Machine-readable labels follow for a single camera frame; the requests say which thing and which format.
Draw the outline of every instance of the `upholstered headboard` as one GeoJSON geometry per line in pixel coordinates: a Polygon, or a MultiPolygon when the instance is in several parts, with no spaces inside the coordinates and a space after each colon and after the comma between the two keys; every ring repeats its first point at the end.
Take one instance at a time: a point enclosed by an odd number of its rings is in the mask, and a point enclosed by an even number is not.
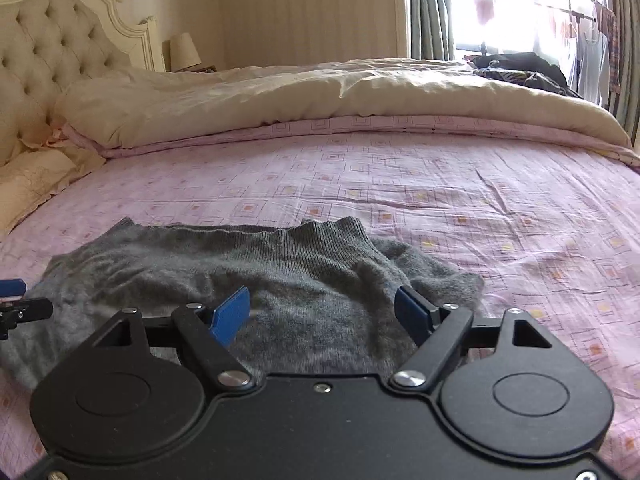
{"type": "Polygon", "coordinates": [[[164,72],[155,20],[126,25],[117,1],[0,0],[0,166],[50,136],[73,81],[124,66],[164,72]]]}

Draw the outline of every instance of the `pink bed sheet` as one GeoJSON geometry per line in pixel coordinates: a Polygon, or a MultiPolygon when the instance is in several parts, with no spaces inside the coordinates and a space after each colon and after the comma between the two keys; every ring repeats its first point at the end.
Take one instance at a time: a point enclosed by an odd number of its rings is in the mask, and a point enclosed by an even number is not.
{"type": "MultiPolygon", "coordinates": [[[[479,272],[485,314],[523,308],[591,366],[616,401],[601,455],[631,478],[639,194],[640,176],[621,162],[528,140],[350,132],[179,148],[112,160],[41,206],[0,246],[0,278],[34,283],[52,255],[125,216],[268,226],[356,216],[372,234],[479,272]]],[[[2,378],[0,466],[11,475],[42,452],[25,399],[2,378]]]]}

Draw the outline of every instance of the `lamp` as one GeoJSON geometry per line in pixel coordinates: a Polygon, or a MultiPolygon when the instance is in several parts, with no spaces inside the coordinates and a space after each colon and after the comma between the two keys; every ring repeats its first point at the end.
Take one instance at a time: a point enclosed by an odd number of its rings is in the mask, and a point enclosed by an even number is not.
{"type": "Polygon", "coordinates": [[[171,72],[180,72],[202,63],[191,34],[183,32],[172,36],[170,40],[171,72]]]}

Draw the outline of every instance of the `green curtain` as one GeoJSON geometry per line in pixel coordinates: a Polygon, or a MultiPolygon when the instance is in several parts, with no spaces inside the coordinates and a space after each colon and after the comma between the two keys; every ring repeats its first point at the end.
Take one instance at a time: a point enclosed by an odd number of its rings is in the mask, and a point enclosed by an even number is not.
{"type": "Polygon", "coordinates": [[[636,141],[640,121],[640,0],[612,0],[620,22],[620,95],[611,94],[609,111],[636,141]]]}
{"type": "Polygon", "coordinates": [[[451,0],[411,1],[411,57],[454,59],[451,0]]]}

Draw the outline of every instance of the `plaid shirt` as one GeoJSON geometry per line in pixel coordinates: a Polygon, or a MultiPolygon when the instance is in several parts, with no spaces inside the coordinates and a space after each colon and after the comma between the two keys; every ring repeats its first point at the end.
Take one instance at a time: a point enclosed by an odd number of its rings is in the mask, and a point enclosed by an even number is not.
{"type": "Polygon", "coordinates": [[[609,40],[609,89],[620,93],[620,24],[618,18],[599,2],[594,2],[596,7],[596,22],[600,32],[609,40]]]}

